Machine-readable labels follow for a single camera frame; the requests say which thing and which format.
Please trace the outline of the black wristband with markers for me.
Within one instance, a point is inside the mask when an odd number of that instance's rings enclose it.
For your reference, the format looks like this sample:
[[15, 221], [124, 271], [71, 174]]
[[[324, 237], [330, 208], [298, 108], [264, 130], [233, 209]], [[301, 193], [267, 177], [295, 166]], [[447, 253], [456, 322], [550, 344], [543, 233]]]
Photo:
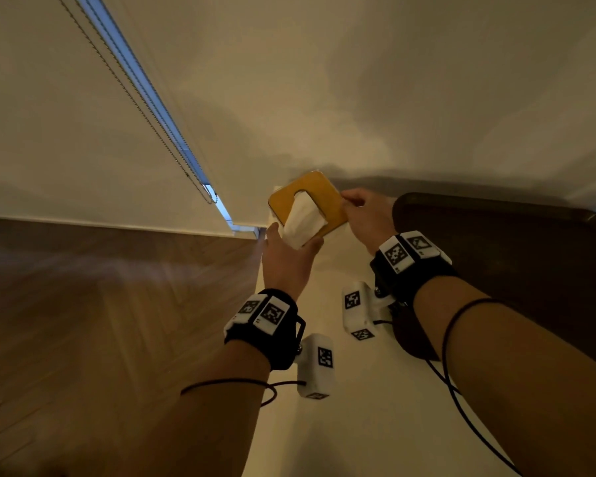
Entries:
[[272, 371], [285, 371], [294, 364], [305, 327], [289, 294], [264, 289], [250, 296], [225, 325], [223, 342], [245, 342], [265, 356]]
[[419, 231], [389, 237], [378, 247], [371, 268], [378, 286], [407, 306], [430, 280], [458, 276], [450, 258]]

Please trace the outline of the window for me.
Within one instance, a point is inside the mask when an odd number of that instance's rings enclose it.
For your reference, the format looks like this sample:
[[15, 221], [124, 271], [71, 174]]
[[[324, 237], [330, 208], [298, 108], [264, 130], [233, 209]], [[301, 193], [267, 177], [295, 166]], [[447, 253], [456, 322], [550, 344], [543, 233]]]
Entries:
[[196, 159], [189, 144], [184, 139], [173, 117], [161, 100], [148, 75], [143, 70], [132, 48], [122, 34], [103, 0], [74, 0], [85, 15], [92, 29], [110, 54], [112, 62], [105, 59], [119, 82], [128, 92], [133, 103], [155, 131], [167, 152], [182, 169], [184, 175], [196, 188], [203, 200], [214, 206], [223, 217], [227, 226], [237, 237], [253, 236], [259, 238], [261, 229], [255, 226], [243, 226], [232, 221], [220, 197], [212, 187], [210, 180]]

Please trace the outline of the white tissue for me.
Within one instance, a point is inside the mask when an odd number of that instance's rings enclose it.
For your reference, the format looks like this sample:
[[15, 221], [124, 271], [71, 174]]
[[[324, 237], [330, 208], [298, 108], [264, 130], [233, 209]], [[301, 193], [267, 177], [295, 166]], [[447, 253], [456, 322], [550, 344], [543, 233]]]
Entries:
[[309, 193], [299, 191], [294, 196], [282, 238], [291, 248], [299, 250], [326, 225], [326, 218]]

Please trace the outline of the person's right hand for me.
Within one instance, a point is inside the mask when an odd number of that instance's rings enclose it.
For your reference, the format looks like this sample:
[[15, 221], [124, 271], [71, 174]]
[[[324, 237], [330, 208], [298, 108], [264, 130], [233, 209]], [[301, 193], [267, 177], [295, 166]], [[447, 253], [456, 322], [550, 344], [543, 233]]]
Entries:
[[373, 192], [372, 207], [357, 215], [347, 215], [351, 231], [373, 257], [379, 247], [395, 235], [393, 206], [396, 198]]

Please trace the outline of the person's left hand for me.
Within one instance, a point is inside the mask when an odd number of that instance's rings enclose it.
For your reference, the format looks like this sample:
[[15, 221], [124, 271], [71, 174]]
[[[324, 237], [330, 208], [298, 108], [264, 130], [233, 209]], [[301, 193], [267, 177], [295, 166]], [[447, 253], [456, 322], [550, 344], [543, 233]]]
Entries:
[[265, 289], [281, 290], [297, 302], [310, 280], [316, 256], [304, 256], [302, 248], [291, 248], [282, 239], [279, 224], [271, 224], [262, 251]]

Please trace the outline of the person's left forearm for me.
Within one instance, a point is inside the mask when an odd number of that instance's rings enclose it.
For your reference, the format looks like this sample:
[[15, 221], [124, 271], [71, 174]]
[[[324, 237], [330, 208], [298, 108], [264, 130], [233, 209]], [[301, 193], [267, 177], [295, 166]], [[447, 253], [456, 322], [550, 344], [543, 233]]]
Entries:
[[184, 393], [111, 477], [241, 477], [264, 391], [228, 382]]

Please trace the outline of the yellow tissue box lid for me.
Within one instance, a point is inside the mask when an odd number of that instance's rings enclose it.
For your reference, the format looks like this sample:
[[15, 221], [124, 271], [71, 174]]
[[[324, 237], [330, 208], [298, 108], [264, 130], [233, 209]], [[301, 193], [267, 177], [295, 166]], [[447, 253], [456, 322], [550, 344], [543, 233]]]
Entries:
[[282, 187], [277, 187], [268, 198], [268, 206], [273, 216], [284, 226], [290, 215], [294, 196], [307, 192], [318, 207], [326, 225], [316, 237], [324, 237], [346, 224], [348, 218], [342, 210], [342, 197], [335, 186], [319, 170], [308, 172]]

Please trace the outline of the person's right forearm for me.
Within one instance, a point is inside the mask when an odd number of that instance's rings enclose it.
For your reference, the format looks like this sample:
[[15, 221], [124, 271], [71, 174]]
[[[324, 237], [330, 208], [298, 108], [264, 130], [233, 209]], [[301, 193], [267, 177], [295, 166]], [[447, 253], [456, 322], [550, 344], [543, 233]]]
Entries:
[[414, 313], [465, 401], [524, 477], [596, 477], [596, 361], [455, 277]]

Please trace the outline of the white roller blind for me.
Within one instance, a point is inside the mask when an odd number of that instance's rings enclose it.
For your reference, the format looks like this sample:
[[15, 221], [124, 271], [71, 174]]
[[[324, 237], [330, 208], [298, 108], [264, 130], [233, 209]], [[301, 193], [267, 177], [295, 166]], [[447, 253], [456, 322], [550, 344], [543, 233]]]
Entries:
[[0, 0], [0, 218], [232, 236], [60, 0]]

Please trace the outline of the dark brown wooden table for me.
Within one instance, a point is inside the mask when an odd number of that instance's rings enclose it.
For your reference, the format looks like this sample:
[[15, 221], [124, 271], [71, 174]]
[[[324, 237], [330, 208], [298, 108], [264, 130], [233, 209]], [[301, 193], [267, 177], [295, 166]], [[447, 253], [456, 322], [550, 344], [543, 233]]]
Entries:
[[412, 192], [393, 206], [471, 285], [596, 361], [596, 212]]

